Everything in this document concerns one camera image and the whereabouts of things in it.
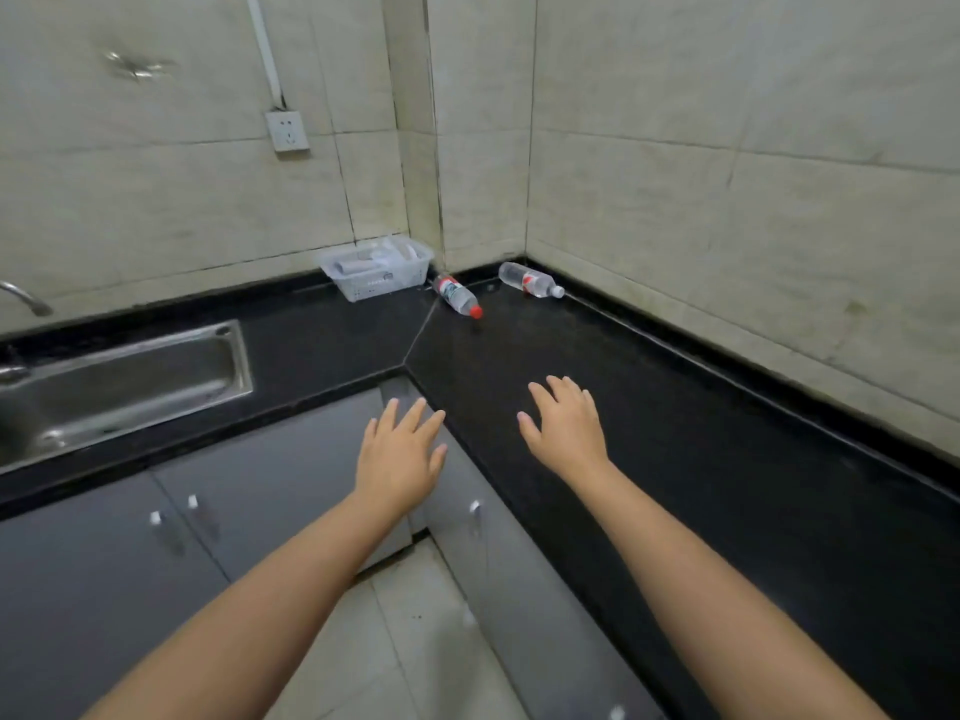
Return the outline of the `person's left hand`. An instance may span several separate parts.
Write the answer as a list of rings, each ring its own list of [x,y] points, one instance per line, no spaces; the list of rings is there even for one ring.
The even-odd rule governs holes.
[[[429,480],[429,457],[442,444],[439,434],[446,413],[423,411],[414,435],[398,432],[400,400],[390,399],[377,419],[377,434],[372,447],[359,452],[354,492],[369,508],[392,520],[405,517],[418,508],[433,492],[437,482]]]

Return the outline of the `person's right hand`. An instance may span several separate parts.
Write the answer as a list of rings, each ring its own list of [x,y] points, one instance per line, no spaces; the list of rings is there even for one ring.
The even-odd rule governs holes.
[[[541,457],[535,459],[570,487],[611,465],[602,426],[583,422],[584,388],[577,385],[577,406],[571,410],[557,406],[547,383],[531,382],[528,390],[538,413],[539,423],[535,424],[542,435]]]

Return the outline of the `person's left forearm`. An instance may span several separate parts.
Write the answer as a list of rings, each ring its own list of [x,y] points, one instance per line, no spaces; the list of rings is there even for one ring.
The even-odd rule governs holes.
[[[418,505],[357,489],[150,652],[80,720],[263,720],[354,576]]]

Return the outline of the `person's right forearm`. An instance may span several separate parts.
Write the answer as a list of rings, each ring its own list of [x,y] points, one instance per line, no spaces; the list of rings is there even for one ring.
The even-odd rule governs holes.
[[[793,620],[609,460],[560,472],[725,720],[890,720]]]

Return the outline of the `grey cabinet door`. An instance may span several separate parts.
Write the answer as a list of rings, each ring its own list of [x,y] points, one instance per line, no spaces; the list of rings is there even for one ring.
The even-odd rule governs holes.
[[[184,457],[153,472],[229,580],[348,497],[365,428],[385,403],[372,388]],[[198,496],[192,514],[187,496]]]
[[[487,642],[534,720],[666,720],[450,431],[426,526]],[[483,502],[471,517],[470,504]]]
[[[77,720],[227,585],[147,473],[0,522],[0,720]]]

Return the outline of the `white cap plastic bottle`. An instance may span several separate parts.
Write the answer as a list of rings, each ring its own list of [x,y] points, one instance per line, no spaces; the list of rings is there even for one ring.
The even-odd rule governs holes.
[[[566,295],[564,287],[557,284],[554,277],[528,265],[504,262],[499,265],[498,277],[511,288],[537,299],[562,299]]]

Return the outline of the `red cap plastic bottle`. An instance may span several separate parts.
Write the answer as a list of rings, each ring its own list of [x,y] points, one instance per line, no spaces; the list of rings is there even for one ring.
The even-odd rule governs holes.
[[[452,275],[436,275],[431,281],[431,287],[459,315],[474,320],[483,318],[483,309],[477,296]]]

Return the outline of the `white plastic basket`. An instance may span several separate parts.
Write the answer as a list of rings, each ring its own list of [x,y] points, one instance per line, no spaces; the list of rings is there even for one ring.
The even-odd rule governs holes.
[[[324,248],[319,251],[317,262],[349,302],[360,302],[423,286],[434,255],[427,244],[405,234],[390,234]],[[350,277],[342,277],[333,270],[334,261],[354,257],[381,258],[384,266]]]

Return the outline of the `stainless steel sink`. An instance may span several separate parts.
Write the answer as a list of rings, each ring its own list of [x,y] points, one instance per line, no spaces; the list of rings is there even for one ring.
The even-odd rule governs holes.
[[[34,366],[0,367],[0,475],[255,391],[227,320]]]

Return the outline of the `metal faucet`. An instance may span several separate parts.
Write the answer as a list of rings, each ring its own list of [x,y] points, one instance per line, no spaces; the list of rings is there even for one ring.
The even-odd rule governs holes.
[[[47,302],[13,282],[0,280],[0,292],[5,292],[15,297],[37,318],[48,318],[54,314],[54,309]]]

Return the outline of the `white wall socket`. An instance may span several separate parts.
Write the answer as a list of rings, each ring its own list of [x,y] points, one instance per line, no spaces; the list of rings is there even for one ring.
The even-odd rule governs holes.
[[[278,155],[310,151],[302,114],[296,110],[271,110],[265,113],[270,140]]]

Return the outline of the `metal wall hook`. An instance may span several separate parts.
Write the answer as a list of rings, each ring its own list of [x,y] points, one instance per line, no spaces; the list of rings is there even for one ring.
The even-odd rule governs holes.
[[[114,77],[138,83],[157,81],[169,76],[177,67],[177,63],[172,60],[150,59],[112,49],[104,51],[102,58]]]

